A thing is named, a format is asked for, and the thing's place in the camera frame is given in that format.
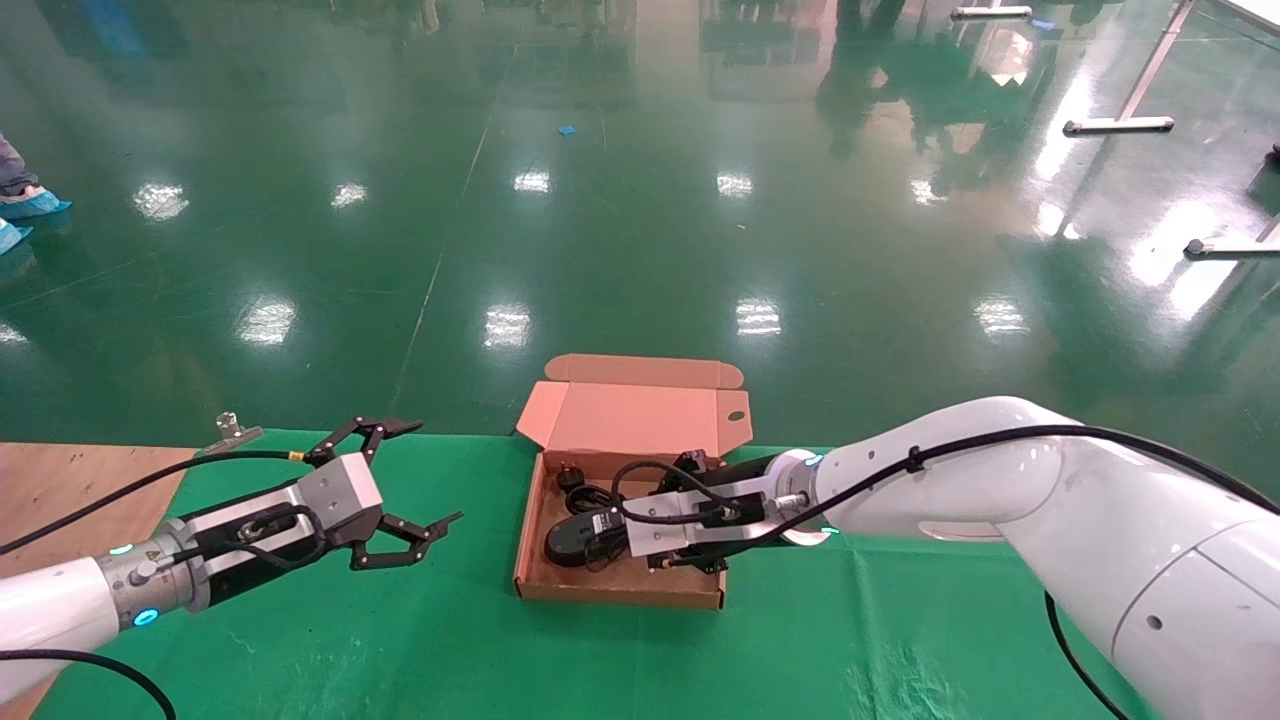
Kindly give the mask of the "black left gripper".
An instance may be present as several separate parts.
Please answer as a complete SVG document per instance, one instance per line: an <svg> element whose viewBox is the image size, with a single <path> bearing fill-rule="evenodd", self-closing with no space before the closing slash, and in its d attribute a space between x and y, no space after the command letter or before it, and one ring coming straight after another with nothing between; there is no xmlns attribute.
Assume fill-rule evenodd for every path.
<svg viewBox="0 0 1280 720"><path fill-rule="evenodd" d="M421 428L421 420L355 416L306 451L305 462L311 468L321 468L334 461L340 455L340 445L348 437L357 436L361 438L358 456L371 466L384 441ZM289 506L307 507L310 511L300 510L297 514L271 519L257 539L241 537L241 530L252 520ZM210 609L316 562L332 548L332 534L337 528L356 515L356 492L324 489L319 486L275 486L187 512L186 538L205 551L202 562L193 565L193 578L200 580L200 585L192 606ZM465 512L453 512L420 527L403 518L383 514L370 530L362 530L349 544L349 569L387 570L421 562L429 548L444 539L451 524L463 515ZM403 541L407 548L371 553L369 541L378 533Z"/></svg>

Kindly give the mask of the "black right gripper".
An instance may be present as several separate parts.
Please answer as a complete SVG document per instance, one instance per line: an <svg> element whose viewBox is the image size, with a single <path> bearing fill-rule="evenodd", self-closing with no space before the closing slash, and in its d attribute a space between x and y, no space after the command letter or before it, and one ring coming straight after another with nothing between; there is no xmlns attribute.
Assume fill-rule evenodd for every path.
<svg viewBox="0 0 1280 720"><path fill-rule="evenodd" d="M741 483L746 483L748 489L735 489L735 493L773 493L778 484L777 471L773 469L778 456L771 454L742 462L723 464L701 450L694 450L678 456L678 469L700 479L700 487L712 493L731 493L730 487ZM718 575L727 570L728 562L708 553L662 552L648 556L648 568L650 571L694 568L704 575Z"/></svg>

